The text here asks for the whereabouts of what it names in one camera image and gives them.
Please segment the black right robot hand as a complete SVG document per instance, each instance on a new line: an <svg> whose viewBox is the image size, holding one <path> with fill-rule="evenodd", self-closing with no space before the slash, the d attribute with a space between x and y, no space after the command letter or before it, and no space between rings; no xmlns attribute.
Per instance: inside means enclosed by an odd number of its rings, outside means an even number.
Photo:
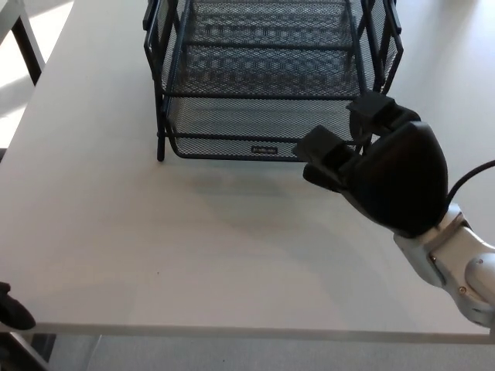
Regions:
<svg viewBox="0 0 495 371"><path fill-rule="evenodd" d="M407 238L419 236L445 215L448 169L434 132L395 100L367 92L347 106L358 153L319 125L293 149L303 178L342 195L369 220Z"/></svg>

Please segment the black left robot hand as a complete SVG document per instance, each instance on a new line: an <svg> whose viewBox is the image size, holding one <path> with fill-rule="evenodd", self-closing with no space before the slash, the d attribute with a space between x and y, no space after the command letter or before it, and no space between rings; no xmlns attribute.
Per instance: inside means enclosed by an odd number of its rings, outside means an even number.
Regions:
<svg viewBox="0 0 495 371"><path fill-rule="evenodd" d="M28 309L14 299L9 292L11 286L1 283L1 323L17 330L30 330L36 326L36 320Z"/></svg>

